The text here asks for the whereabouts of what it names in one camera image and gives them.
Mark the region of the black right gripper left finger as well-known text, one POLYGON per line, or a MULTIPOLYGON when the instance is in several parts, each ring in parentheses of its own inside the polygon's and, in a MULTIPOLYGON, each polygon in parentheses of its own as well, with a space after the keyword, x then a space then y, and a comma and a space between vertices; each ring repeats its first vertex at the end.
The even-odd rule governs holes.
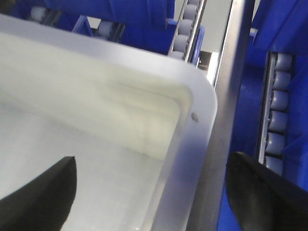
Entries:
POLYGON ((77 191, 77 164, 66 156, 0 201, 2 231, 59 231, 77 191))

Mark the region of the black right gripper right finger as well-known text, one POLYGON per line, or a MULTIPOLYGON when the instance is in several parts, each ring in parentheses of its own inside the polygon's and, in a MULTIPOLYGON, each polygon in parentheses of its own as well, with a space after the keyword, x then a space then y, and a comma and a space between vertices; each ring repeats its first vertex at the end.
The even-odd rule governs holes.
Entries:
POLYGON ((227 199, 243 231, 306 231, 308 193, 242 152, 227 161, 227 199))

